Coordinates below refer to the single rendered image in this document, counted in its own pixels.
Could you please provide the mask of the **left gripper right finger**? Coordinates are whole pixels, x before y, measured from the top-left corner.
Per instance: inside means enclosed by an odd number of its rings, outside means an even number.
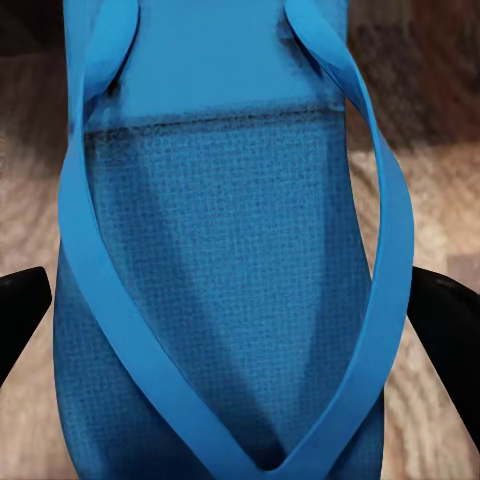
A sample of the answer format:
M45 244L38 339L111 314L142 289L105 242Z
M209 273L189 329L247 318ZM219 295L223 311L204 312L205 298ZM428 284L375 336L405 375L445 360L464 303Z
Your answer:
M480 452L480 294L416 267L408 318Z

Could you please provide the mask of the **sandal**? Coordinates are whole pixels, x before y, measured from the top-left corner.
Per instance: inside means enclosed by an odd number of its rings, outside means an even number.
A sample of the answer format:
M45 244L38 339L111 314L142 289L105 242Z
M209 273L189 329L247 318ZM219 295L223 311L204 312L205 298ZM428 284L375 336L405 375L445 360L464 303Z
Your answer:
M80 480L380 480L414 216L349 0L63 0L53 358ZM373 276L345 98L374 142Z

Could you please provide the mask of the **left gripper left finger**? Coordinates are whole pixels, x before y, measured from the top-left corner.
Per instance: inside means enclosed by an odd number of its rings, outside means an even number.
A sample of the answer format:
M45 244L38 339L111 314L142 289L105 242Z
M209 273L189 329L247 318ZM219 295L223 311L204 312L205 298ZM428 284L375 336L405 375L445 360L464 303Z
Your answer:
M51 303L42 266L0 277L0 387Z

